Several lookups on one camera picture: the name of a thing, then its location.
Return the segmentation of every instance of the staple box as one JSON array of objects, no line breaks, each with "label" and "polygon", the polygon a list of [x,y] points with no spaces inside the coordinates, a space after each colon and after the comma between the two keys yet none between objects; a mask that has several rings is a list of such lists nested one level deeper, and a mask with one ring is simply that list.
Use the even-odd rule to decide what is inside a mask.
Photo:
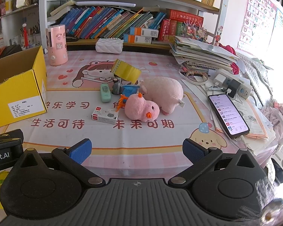
[{"label": "staple box", "polygon": [[47,112],[42,46],[0,59],[0,127]]},{"label": "staple box", "polygon": [[116,124],[116,120],[118,117],[118,112],[114,109],[105,109],[102,107],[96,107],[94,112],[92,113],[92,120],[105,122],[109,124]]}]

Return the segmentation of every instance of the wall poster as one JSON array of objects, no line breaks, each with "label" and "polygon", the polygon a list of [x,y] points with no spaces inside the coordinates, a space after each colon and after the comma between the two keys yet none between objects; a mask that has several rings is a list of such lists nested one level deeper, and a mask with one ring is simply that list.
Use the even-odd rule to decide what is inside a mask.
[{"label": "wall poster", "polygon": [[237,48],[256,57],[265,55],[277,7],[270,0],[248,0]]}]

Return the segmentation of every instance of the pink cartoon tablecloth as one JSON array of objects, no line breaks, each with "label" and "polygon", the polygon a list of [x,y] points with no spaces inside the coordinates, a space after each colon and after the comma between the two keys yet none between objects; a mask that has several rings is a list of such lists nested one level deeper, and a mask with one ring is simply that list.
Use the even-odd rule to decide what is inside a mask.
[{"label": "pink cartoon tablecloth", "polygon": [[[185,138],[199,136],[204,146],[216,146],[226,153],[236,153],[235,146],[223,134],[217,134],[210,120],[210,111],[180,81],[179,65],[172,56],[149,53],[70,51],[68,62],[53,67],[47,63],[48,112],[0,128],[0,133],[21,128],[24,148],[34,147],[50,152],[55,147],[70,147],[83,138],[92,141],[92,154],[83,163],[85,167],[105,179],[110,177],[164,177],[169,179],[192,163],[182,153]],[[97,106],[115,108],[119,96],[112,95],[110,103],[100,100],[101,83],[112,85],[110,69],[113,61],[123,60],[142,71],[139,80],[150,76],[165,76],[179,80],[184,89],[185,107],[176,107],[168,115],[159,114],[157,120],[141,123],[129,120],[123,110],[115,125],[91,120]],[[264,164],[272,154],[267,151],[257,156]]]}]

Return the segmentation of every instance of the phone screen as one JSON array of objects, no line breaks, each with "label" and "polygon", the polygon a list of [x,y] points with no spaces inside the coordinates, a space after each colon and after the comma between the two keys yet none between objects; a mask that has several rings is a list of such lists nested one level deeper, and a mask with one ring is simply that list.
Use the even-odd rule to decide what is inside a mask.
[{"label": "phone screen", "polygon": [[248,126],[227,95],[212,95],[210,100],[216,107],[231,135],[248,131]]}]

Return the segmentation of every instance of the blue gripper pad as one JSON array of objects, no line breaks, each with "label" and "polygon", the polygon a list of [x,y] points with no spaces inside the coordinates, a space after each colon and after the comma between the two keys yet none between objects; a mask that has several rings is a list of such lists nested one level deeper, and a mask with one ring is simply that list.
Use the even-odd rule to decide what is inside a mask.
[{"label": "blue gripper pad", "polygon": [[83,139],[65,151],[65,153],[74,161],[82,164],[91,154],[92,143],[90,139]]},{"label": "blue gripper pad", "polygon": [[200,161],[208,154],[208,150],[191,139],[185,139],[182,152],[193,164]]}]

